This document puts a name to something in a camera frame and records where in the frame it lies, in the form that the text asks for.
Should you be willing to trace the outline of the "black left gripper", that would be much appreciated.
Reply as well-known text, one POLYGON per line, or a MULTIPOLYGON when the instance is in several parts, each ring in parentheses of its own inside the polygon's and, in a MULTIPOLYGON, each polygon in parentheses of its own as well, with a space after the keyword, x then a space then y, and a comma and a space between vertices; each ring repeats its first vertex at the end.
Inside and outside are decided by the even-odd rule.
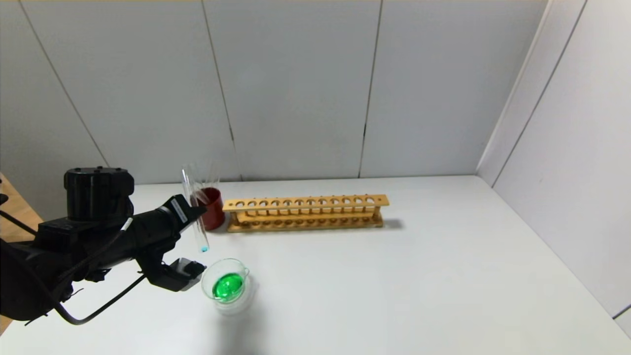
POLYGON ((173 250, 183 231, 207 213, 207 207, 190 206, 183 195, 171 196, 151 211, 133 215, 130 226, 130 257, 164 255, 173 250))

